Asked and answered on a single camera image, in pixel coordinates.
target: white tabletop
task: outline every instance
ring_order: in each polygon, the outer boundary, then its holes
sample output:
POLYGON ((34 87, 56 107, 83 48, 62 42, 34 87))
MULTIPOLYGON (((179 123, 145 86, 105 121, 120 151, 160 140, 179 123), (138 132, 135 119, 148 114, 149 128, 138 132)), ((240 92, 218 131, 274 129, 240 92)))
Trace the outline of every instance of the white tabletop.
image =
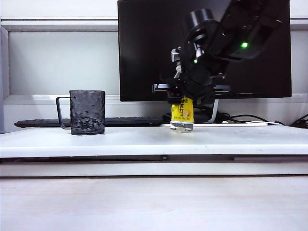
POLYGON ((3 231, 306 231, 308 177, 3 179, 3 231))
POLYGON ((61 128, 0 135, 0 157, 152 154, 308 154, 308 130, 285 126, 106 128, 105 134, 73 136, 61 128))

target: clear bottle bottom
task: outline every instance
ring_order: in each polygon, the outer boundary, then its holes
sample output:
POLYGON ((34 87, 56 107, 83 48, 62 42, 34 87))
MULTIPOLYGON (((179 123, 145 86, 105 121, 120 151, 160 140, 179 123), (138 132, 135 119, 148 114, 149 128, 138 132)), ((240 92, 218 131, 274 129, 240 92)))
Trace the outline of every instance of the clear bottle bottom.
POLYGON ((192 122, 180 122, 180 121, 170 121, 170 129, 174 132, 192 132, 193 123, 192 122))

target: monitor stand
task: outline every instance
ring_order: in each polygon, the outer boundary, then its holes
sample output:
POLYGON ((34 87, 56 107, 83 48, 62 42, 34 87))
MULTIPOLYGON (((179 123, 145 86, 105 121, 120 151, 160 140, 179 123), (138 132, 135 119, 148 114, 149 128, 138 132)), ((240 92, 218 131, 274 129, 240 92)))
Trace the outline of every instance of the monitor stand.
MULTIPOLYGON (((218 110, 218 103, 219 100, 215 100, 213 104, 213 113, 210 120, 208 120, 205 123, 202 124, 194 124, 194 128, 200 128, 200 127, 263 127, 268 126, 269 124, 267 122, 262 123, 222 123, 222 124, 214 124, 214 121, 216 119, 217 110, 218 110)), ((162 124, 160 127, 166 127, 169 128, 170 124, 162 124)))

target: bottle label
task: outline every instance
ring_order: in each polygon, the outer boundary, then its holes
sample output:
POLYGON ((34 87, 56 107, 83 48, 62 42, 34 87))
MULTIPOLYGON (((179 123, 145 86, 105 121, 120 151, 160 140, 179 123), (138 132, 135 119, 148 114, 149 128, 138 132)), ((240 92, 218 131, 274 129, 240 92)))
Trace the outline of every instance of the bottle label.
POLYGON ((186 96, 182 97, 180 104, 171 106, 171 120, 180 122, 193 122, 193 101, 186 96))

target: cup handle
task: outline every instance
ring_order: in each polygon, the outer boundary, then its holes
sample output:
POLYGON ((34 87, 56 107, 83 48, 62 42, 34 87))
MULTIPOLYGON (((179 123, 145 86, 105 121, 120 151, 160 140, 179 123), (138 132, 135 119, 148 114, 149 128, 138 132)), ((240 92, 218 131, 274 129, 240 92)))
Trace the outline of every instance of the cup handle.
POLYGON ((62 115, 61 115, 61 107, 60 107, 60 101, 59 99, 69 99, 70 97, 57 97, 56 98, 56 104, 57 104, 57 112, 58 112, 58 118, 59 118, 59 125, 63 129, 71 129, 70 127, 66 127, 62 121, 62 115))

